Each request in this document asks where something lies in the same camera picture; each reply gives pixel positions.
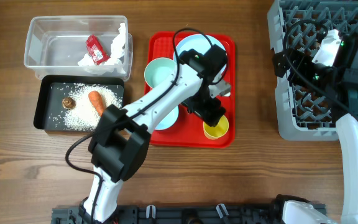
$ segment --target orange carrot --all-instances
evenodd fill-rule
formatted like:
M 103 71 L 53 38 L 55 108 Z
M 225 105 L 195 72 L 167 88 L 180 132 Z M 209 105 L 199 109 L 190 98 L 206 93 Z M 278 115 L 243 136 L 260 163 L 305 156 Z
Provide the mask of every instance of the orange carrot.
M 88 95 L 90 102 L 92 103 L 93 107 L 96 109 L 98 114 L 102 116 L 104 111 L 104 103 L 102 100 L 102 96 L 97 91 L 92 91 Z

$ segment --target wooden surface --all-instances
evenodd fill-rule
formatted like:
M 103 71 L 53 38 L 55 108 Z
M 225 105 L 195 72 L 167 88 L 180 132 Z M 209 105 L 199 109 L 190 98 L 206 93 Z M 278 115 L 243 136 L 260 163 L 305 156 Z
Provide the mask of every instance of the wooden surface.
M 339 219 L 343 203 L 338 142 L 285 141 L 278 134 L 267 12 L 259 1 L 2 1 L 0 0 L 0 223 L 50 223 L 52 208 L 76 205 L 93 177 L 69 168 L 67 148 L 80 136 L 33 127 L 40 80 L 23 65 L 35 16 L 125 15 L 134 37 L 128 102 L 142 96 L 150 37 L 194 27 L 227 34 L 237 47 L 236 139 L 227 149 L 150 146 L 124 184 L 121 205 L 216 205 L 269 202 L 277 194 L 319 201 Z M 73 153 L 91 168 L 87 144 Z

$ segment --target red wrapper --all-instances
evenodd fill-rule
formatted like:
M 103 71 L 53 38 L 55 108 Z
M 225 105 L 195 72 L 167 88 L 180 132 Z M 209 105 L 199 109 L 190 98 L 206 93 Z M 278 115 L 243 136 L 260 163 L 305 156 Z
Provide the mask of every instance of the red wrapper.
M 86 48 L 96 65 L 107 61 L 110 57 L 105 53 L 97 37 L 93 34 L 86 40 Z

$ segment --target light blue bowl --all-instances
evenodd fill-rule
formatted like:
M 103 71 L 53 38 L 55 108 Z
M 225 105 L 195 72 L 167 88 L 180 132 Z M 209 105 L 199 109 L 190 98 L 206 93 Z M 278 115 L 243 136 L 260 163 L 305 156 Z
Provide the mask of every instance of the light blue bowl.
M 164 117 L 164 119 L 155 127 L 155 130 L 165 130 L 170 128 L 175 122 L 177 121 L 179 117 L 179 108 L 175 107 L 169 114 Z
M 170 58 L 156 58 L 144 70 L 144 80 L 151 88 L 162 83 L 177 68 L 177 63 Z

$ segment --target gray dish rack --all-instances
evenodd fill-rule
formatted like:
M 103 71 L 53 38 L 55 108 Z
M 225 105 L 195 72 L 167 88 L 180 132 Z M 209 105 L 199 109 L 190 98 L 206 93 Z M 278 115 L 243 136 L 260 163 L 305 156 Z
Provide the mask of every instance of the gray dish rack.
M 279 53 L 283 50 L 285 31 L 302 19 L 313 19 L 322 22 L 328 29 L 358 36 L 358 1 L 275 0 L 267 19 L 270 48 Z M 315 37 L 316 27 L 308 24 L 294 29 L 288 41 L 291 48 L 313 57 L 318 50 L 315 47 Z M 293 141 L 338 140 L 335 124 L 331 121 L 331 112 L 324 102 L 324 97 L 312 96 L 301 86 L 291 86 L 287 80 L 288 75 L 289 72 L 283 78 L 277 78 L 275 89 L 281 137 Z M 313 108 L 313 113 L 300 106 L 304 94 L 308 94 L 304 105 Z

